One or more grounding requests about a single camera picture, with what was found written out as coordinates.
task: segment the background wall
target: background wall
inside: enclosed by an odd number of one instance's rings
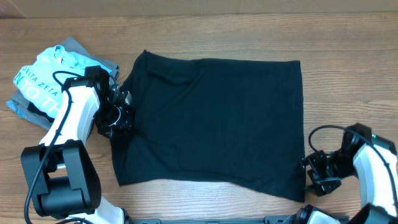
[[[398,0],[0,0],[0,17],[388,12]]]

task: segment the wooden table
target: wooden table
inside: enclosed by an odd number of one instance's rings
[[[1,19],[0,222],[24,222],[27,184],[20,155],[46,133],[5,105],[16,91],[12,79],[69,35],[92,54],[120,64],[121,82],[144,49],[182,59],[301,60],[305,138],[319,125],[360,122],[398,142],[398,13]],[[320,131],[314,144],[334,151],[341,136]],[[133,218],[254,218],[304,206],[229,183],[154,180],[119,187],[109,141],[94,134],[87,150],[103,195]],[[348,178],[322,198],[306,198],[328,212],[352,216],[360,208],[358,180]],[[37,216],[32,205],[30,217],[34,223],[52,220]]]

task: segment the black pants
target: black pants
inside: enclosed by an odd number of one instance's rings
[[[228,181],[304,201],[300,62],[175,60],[144,51],[121,87],[134,129],[111,138],[121,185]]]

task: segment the wire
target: wire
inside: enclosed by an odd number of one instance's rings
[[[398,214],[398,196],[397,196],[397,189],[396,189],[396,185],[395,185],[395,183],[394,183],[394,177],[393,177],[392,172],[391,172],[390,164],[383,158],[383,156],[380,154],[380,152],[373,146],[373,143],[372,143],[371,141],[367,140],[367,139],[366,139],[364,136],[362,136],[361,134],[359,134],[359,133],[357,133],[356,131],[353,131],[353,130],[351,130],[351,129],[344,128],[344,127],[337,126],[337,125],[323,125],[323,126],[319,126],[319,127],[315,128],[314,130],[312,130],[311,133],[310,133],[310,135],[308,136],[308,143],[309,143],[310,147],[311,147],[315,152],[318,152],[318,150],[316,150],[316,149],[312,146],[312,144],[311,144],[311,137],[312,137],[312,135],[313,135],[315,132],[317,132],[318,130],[325,129],[325,128],[340,129],[340,130],[346,131],[346,132],[348,132],[348,133],[354,134],[355,136],[357,136],[358,138],[360,138],[362,141],[364,141],[368,146],[370,146],[370,148],[372,148],[373,151],[380,157],[381,161],[383,162],[384,166],[385,166],[386,169],[387,169],[388,176],[389,176],[389,178],[390,178],[390,183],[391,183],[391,187],[392,187],[392,195],[393,195],[393,198],[394,198],[394,205],[395,205],[395,208],[396,208],[396,212],[397,212],[397,214]]]
[[[70,222],[80,222],[80,223],[86,223],[86,224],[94,224],[88,220],[86,220],[85,218],[70,218],[67,220],[62,220],[60,222],[57,222],[56,224],[64,224],[64,223],[70,223]]]
[[[61,82],[58,80],[58,78],[56,78],[56,76],[55,76],[55,75],[58,74],[58,73],[66,73],[66,74],[69,74],[69,75],[75,75],[75,76],[80,77],[80,75],[78,75],[78,74],[76,74],[76,73],[66,72],[66,71],[56,71],[56,72],[54,72],[54,73],[52,74],[52,76],[53,76],[54,80],[55,80],[60,86],[62,86],[62,83],[61,83]],[[49,145],[49,146],[46,148],[46,150],[45,150],[44,156],[43,156],[43,158],[42,158],[42,160],[41,160],[41,162],[40,162],[40,164],[39,164],[39,167],[37,168],[37,171],[36,171],[36,174],[35,174],[35,176],[34,176],[34,178],[33,178],[32,184],[30,185],[29,191],[28,191],[28,193],[27,193],[27,195],[26,195],[25,207],[24,207],[24,218],[25,218],[25,222],[28,223],[28,224],[32,224],[32,222],[30,221],[30,218],[29,218],[29,203],[30,203],[30,200],[31,200],[31,198],[32,198],[33,190],[34,190],[34,188],[35,188],[35,186],[36,186],[37,180],[39,179],[40,171],[43,169],[43,166],[44,166],[44,164],[45,164],[45,161],[47,160],[47,158],[48,158],[50,152],[52,152],[52,148],[53,148],[55,142],[57,141],[59,135],[61,134],[62,127],[63,127],[63,125],[65,124],[65,121],[67,120],[68,114],[69,114],[69,112],[70,112],[70,108],[72,107],[72,96],[71,96],[69,90],[65,90],[65,92],[67,93],[68,99],[69,99],[67,110],[66,110],[65,115],[63,116],[63,118],[62,118],[62,120],[61,120],[60,126],[59,126],[58,129],[55,131],[55,136],[54,136],[54,138],[52,139],[50,145]]]

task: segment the wooden tabletop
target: wooden tabletop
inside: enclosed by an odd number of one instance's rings
[[[300,60],[305,139],[323,124],[360,122],[398,142],[398,13],[1,19],[0,222],[24,222],[27,184],[20,156],[46,133],[7,108],[16,91],[12,79],[69,35],[90,53],[120,64],[120,82],[144,49],[181,59]],[[313,140],[316,147],[334,151],[341,137],[340,131],[327,130]],[[305,205],[229,183],[153,180],[119,187],[108,139],[93,134],[86,148],[103,195],[133,218],[254,218],[295,213]],[[307,143],[305,148],[311,152]],[[352,216],[360,209],[358,180],[350,177],[332,194],[306,199]],[[30,217],[34,223],[53,223],[36,215],[32,205]]]

